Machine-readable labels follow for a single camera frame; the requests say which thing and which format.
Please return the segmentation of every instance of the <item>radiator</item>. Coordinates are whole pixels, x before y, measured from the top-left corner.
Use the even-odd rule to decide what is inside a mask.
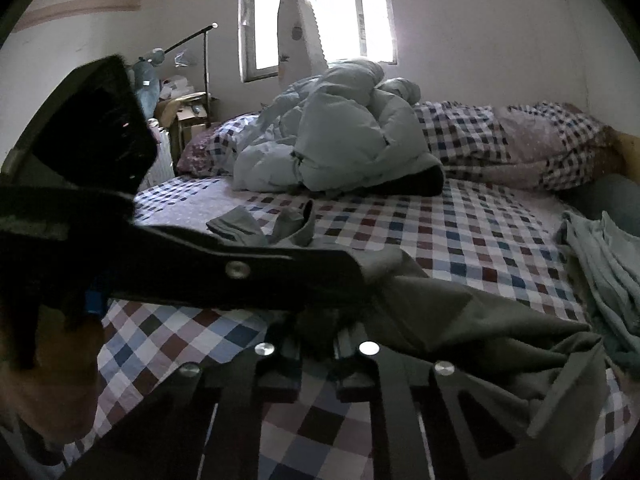
[[[162,184],[175,176],[174,163],[171,158],[171,148],[169,144],[169,132],[164,128],[154,129],[154,134],[161,139],[158,144],[158,156],[142,180],[138,191]]]

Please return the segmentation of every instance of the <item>folded clothes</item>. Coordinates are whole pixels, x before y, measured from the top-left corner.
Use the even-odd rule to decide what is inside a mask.
[[[605,211],[600,220],[564,213],[558,238],[607,354],[640,378],[640,238],[617,227]]]
[[[358,313],[367,335],[430,362],[452,362],[539,439],[565,471],[579,473],[608,395],[599,335],[586,324],[430,278],[397,247],[357,251],[314,238],[315,218],[309,201],[302,209],[283,210],[271,235],[241,207],[207,226],[222,244],[347,250],[369,287],[371,308]],[[298,333],[320,346],[318,340],[335,335],[327,330],[336,332],[344,325],[341,315],[334,313],[337,317],[327,322],[326,310],[307,309],[298,316]]]

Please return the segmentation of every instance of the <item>metal rivet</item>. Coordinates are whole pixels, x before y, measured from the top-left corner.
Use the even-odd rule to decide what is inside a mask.
[[[380,345],[373,341],[365,341],[364,343],[360,343],[358,350],[360,350],[360,353],[364,355],[375,355],[380,352]]]
[[[226,264],[225,272],[232,280],[244,280],[251,274],[251,267],[244,262],[234,260]]]
[[[433,365],[433,368],[436,370],[436,373],[439,375],[451,375],[456,371],[456,367],[451,364],[449,361],[438,361]]]
[[[258,355],[266,356],[273,354],[276,351],[276,347],[271,343],[258,343],[254,350]]]
[[[200,373],[200,367],[196,363],[185,363],[178,371],[185,377],[195,377]]]

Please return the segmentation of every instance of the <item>wall trim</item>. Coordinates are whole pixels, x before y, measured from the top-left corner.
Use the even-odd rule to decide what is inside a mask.
[[[82,14],[93,14],[96,12],[117,12],[136,11],[142,8],[142,0],[71,0],[61,4],[53,4],[36,10],[25,12],[12,32],[18,32],[25,28],[34,27],[41,23],[68,18],[69,16],[79,16]]]

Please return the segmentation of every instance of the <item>comforter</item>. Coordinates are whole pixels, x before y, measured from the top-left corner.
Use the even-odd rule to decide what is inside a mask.
[[[440,166],[412,109],[419,87],[383,75],[356,59],[290,86],[238,134],[225,168],[234,188],[348,191]]]

